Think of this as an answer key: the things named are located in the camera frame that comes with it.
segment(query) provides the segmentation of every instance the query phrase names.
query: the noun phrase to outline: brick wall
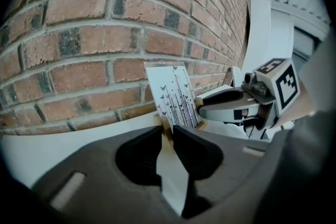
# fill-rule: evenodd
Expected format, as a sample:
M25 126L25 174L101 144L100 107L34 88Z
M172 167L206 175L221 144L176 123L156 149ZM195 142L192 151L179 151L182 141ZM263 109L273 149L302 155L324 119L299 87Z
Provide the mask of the brick wall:
M144 61L185 62L196 95L241 66L249 0L12 0L0 28L6 134L87 129L155 110Z

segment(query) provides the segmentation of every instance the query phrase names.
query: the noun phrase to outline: picture card with butterflies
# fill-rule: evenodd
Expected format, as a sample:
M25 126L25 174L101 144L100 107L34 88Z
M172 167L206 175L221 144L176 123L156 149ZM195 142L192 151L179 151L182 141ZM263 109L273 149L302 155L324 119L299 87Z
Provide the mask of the picture card with butterflies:
M174 125L196 127L200 117L195 95L183 62L146 62L145 68L156 109Z

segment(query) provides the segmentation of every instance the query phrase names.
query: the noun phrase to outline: gray sleeve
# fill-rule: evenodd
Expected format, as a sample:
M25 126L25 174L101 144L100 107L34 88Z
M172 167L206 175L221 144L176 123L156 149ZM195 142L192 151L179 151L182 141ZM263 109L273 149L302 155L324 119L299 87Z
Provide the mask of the gray sleeve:
M299 77L316 111L336 108L336 36L333 29L302 67Z

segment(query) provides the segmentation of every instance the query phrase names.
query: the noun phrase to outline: card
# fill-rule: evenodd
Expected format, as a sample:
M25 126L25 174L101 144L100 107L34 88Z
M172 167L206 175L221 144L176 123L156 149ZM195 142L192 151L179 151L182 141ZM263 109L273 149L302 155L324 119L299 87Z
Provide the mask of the card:
M184 63L146 63L147 77L160 116L174 125L196 127L200 117Z

